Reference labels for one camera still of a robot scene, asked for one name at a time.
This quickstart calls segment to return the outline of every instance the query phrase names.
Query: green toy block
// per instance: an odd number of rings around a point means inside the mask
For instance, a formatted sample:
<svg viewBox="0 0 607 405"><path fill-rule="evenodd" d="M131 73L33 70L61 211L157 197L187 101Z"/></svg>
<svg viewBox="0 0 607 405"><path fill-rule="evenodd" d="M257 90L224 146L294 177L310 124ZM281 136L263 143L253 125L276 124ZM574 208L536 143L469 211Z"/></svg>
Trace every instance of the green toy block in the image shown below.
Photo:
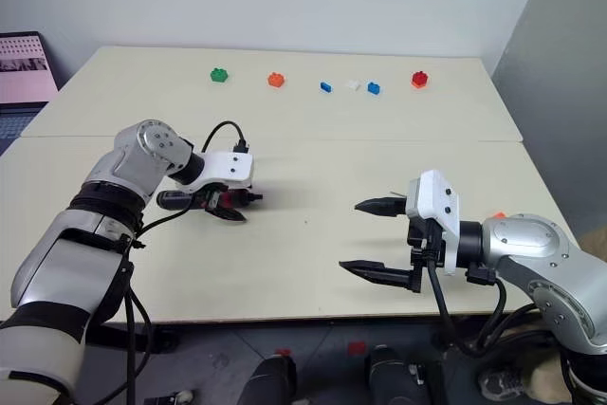
<svg viewBox="0 0 607 405"><path fill-rule="evenodd" d="M211 79L216 83L224 83L228 78L228 72L223 68L214 68L211 72Z"/></svg>

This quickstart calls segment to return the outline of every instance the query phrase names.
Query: table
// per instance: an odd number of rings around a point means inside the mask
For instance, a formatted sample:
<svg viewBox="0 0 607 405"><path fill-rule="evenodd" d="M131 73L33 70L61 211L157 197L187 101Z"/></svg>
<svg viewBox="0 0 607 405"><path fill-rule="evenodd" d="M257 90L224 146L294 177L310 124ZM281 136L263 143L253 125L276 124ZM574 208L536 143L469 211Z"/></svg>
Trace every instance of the table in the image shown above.
<svg viewBox="0 0 607 405"><path fill-rule="evenodd" d="M246 224L191 212L146 233L148 247L133 251L133 288L153 321L436 314L427 276L416 295L369 284L338 266L339 260L369 259L409 267L406 219L374 217L353 206L389 191L406 193L409 180L426 169L440 169L460 193L462 219L534 212L571 236L517 142L277 141L258 133L249 139L254 189L265 199L246 211ZM190 140L201 144L204 138ZM220 138L213 145L232 143ZM0 320L11 312L14 271L111 148L110 137L20 138L0 157ZM171 187L168 179L161 186ZM145 221L166 213L151 204ZM462 274L441 281L453 313L488 312L495 305L493 287L468 284ZM528 302L507 288L507 309ZM124 321L122 311L114 321Z"/></svg>
<svg viewBox="0 0 607 405"><path fill-rule="evenodd" d="M225 83L211 81L214 67L229 72ZM423 89L411 85L418 70L430 76ZM273 71L283 87L268 85ZM189 137L230 119L269 138L522 140L478 58L115 46L101 48L23 136L113 137L146 118Z"/></svg>

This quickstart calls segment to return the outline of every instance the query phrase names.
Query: gray floor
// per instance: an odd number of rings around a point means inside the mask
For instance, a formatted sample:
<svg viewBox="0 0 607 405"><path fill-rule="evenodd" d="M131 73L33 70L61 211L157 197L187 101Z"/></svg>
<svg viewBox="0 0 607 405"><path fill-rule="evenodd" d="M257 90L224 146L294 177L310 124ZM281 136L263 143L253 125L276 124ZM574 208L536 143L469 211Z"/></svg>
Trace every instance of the gray floor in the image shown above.
<svg viewBox="0 0 607 405"><path fill-rule="evenodd" d="M420 322L189 326L182 329L181 343L175 352L151 358L138 380L138 403L145 397L195 389L197 404L235 405L260 360L277 350L289 350L298 368L298 398L322 405L366 405L369 397L363 382L364 355L349 354L350 343L362 341L367 351L386 343L403 357L440 359L431 345L434 333L435 326ZM493 403L484 400L476 389L479 361L453 352L443 360L450 404ZM122 352L88 347L77 391L79 403L93 403L124 381L124 365ZM121 404L123 397L111 403ZM521 398L509 403L538 402Z"/></svg>

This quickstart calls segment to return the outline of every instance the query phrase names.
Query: robotic arm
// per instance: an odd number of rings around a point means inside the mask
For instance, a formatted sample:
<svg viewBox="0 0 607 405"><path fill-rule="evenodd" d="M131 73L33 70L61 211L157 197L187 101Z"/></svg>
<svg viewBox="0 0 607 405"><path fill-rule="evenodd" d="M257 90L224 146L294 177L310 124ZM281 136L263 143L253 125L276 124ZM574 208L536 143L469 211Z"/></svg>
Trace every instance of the robotic arm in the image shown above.
<svg viewBox="0 0 607 405"><path fill-rule="evenodd" d="M423 267L433 288L435 266L447 274L465 268L467 280L478 285L493 285L497 273L540 309L564 349L576 390L591 399L607 398L607 264L578 249L555 223L531 214L489 218L482 225L460 222L459 197L437 171L413 180L408 198L370 199L356 209L409 217L413 269L369 261L340 263L344 268L370 282L417 293Z"/></svg>
<svg viewBox="0 0 607 405"><path fill-rule="evenodd" d="M158 120L118 133L114 150L95 165L15 275L10 299L16 310L0 326L3 403L52 404L72 396L86 330L120 308L133 273L128 251L160 181L170 177L193 201L204 194L213 210L220 193L251 184L252 156L246 144L234 150L195 153Z"/></svg>

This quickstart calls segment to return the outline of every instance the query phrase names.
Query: shoe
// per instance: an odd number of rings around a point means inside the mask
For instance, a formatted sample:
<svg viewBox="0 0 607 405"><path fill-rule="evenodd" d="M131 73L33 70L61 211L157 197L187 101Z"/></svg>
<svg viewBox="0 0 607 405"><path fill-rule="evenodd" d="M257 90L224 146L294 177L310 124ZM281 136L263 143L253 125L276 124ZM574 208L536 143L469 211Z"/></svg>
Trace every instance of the shoe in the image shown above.
<svg viewBox="0 0 607 405"><path fill-rule="evenodd" d="M487 370L478 377L481 394L487 400L504 402L524 394L521 371L513 367Z"/></svg>

